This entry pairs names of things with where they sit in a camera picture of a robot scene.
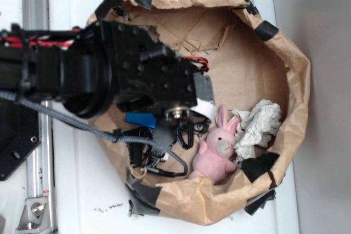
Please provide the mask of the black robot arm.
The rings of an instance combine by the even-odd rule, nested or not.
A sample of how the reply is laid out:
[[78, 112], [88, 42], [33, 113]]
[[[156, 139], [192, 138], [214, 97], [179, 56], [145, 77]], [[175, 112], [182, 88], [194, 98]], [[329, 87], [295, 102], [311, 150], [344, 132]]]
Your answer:
[[80, 118], [112, 105], [171, 125], [209, 123], [216, 112], [208, 60], [181, 55], [151, 26], [99, 20], [68, 31], [1, 33], [1, 88], [54, 100]]

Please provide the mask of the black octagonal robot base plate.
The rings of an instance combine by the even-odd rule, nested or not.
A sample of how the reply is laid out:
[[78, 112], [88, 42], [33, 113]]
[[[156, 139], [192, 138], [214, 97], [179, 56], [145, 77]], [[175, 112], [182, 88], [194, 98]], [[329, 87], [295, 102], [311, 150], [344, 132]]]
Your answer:
[[39, 145], [36, 111], [1, 101], [1, 181], [8, 180]]

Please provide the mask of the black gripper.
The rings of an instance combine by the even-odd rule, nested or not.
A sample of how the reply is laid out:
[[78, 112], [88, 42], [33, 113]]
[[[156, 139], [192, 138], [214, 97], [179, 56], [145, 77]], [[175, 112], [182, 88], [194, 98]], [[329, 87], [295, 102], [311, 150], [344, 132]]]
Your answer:
[[121, 111], [152, 113], [168, 124], [213, 120], [207, 59], [181, 55], [139, 26], [99, 20], [90, 29], [108, 59], [113, 101]]

